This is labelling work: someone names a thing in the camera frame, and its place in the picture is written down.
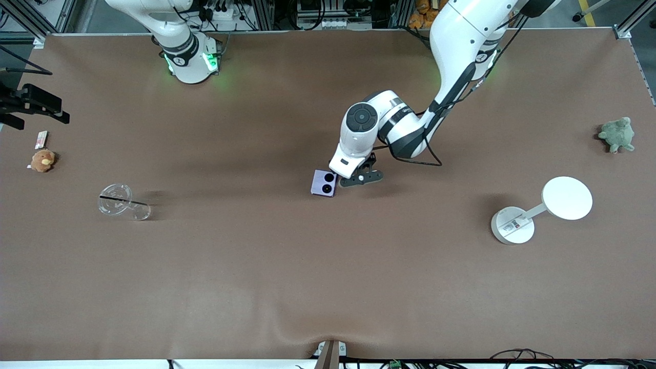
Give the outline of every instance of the brown teddy bear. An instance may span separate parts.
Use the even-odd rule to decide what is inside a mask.
[[[50,150],[39,150],[34,156],[32,156],[32,169],[38,172],[46,172],[50,169],[54,163],[54,152]]]

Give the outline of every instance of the stuffed animal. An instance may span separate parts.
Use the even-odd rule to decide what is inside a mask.
[[[433,21],[437,18],[440,11],[436,9],[430,9],[424,14],[424,27],[430,28],[433,25]]]
[[[418,30],[424,26],[424,16],[419,13],[414,13],[410,16],[408,27]]]
[[[631,128],[631,119],[624,117],[620,120],[609,121],[602,126],[602,131],[599,132],[599,138],[606,141],[611,147],[609,151],[613,154],[617,153],[617,149],[625,148],[628,151],[633,151],[636,148],[631,145],[631,139],[635,133]]]
[[[46,172],[50,169],[54,163],[54,152],[50,150],[39,150],[34,156],[32,156],[32,169],[38,172]]]

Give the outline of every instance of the orange object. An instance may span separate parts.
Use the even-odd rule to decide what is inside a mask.
[[[420,14],[426,14],[428,9],[430,9],[429,0],[415,0],[415,6]]]
[[[30,163],[30,166],[32,169],[43,173],[50,169],[54,161],[54,152],[43,149],[37,151],[37,153],[32,156],[32,162]]]
[[[440,12],[440,11],[437,11],[437,10],[435,10],[435,9],[430,9],[430,10],[429,10],[428,12],[426,12],[426,14],[425,14],[426,21],[427,21],[427,22],[431,22],[431,23],[433,23],[433,21],[435,20],[435,17],[438,16],[438,13],[439,13],[439,12]]]
[[[419,13],[414,13],[410,16],[410,20],[408,21],[408,27],[414,28],[416,30],[422,28],[424,26],[424,16],[419,14]]]

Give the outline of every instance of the small box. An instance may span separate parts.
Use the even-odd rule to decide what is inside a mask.
[[[45,147],[45,140],[48,138],[48,131],[41,131],[37,136],[37,144],[34,145],[34,150],[39,150]]]
[[[315,170],[312,179],[310,193],[313,195],[333,197],[335,195],[335,184],[337,175],[330,171]]]

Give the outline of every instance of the yellow tape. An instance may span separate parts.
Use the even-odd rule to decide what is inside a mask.
[[[581,11],[586,11],[590,5],[588,5],[588,0],[579,0],[579,5],[581,6]],[[592,17],[592,13],[586,14],[583,19],[585,20],[585,24],[588,27],[596,27],[597,25],[594,23],[594,18]]]

